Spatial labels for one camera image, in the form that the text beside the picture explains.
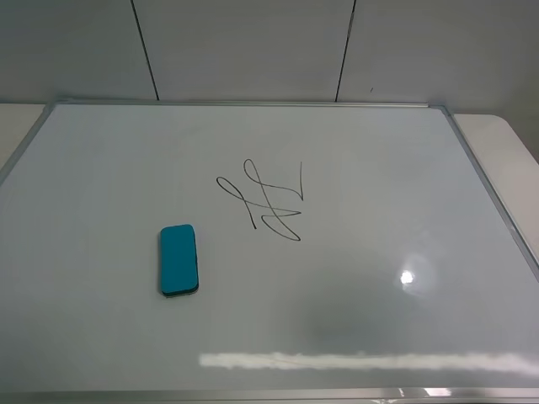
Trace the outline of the teal whiteboard eraser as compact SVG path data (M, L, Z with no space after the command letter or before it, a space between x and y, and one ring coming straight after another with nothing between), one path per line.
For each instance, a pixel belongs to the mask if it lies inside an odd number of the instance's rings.
M160 291L165 297L190 295L199 289L195 229L164 227L159 234Z

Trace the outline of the white whiteboard with aluminium frame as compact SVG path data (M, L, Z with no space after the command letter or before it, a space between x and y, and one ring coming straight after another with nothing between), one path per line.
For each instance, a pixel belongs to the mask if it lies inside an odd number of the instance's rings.
M443 106L61 99L1 171L1 400L535 403L538 257Z

